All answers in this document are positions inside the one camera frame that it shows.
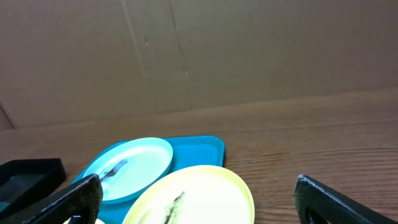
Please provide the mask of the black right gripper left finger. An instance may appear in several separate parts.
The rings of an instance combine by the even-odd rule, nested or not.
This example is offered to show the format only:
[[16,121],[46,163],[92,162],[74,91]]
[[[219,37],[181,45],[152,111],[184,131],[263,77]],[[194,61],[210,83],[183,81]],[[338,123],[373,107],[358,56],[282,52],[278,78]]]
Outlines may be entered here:
[[97,220],[103,189],[97,174],[90,174],[65,189],[43,199],[35,206],[22,224],[82,223],[94,224]]

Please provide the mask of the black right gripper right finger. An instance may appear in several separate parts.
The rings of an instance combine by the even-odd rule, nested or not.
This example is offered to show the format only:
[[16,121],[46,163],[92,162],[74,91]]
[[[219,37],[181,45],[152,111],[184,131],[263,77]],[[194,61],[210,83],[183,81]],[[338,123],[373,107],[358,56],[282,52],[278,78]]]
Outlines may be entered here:
[[297,177],[293,200],[301,223],[397,224],[304,174]]

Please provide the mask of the light blue plate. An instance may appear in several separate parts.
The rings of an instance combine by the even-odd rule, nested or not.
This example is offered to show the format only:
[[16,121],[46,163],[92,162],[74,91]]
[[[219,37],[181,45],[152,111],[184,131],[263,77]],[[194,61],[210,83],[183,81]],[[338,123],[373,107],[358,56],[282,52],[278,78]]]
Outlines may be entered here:
[[138,198],[169,171],[174,150],[161,138],[140,138],[112,146],[98,156],[83,177],[98,175],[103,204],[116,204]]

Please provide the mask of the yellow plate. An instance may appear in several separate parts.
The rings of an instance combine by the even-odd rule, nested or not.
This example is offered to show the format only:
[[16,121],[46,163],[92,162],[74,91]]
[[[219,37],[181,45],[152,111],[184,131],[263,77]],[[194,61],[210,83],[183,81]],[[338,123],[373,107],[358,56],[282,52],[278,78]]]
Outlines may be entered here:
[[154,183],[123,222],[253,224],[254,220],[254,200],[245,181],[226,168],[200,165]]

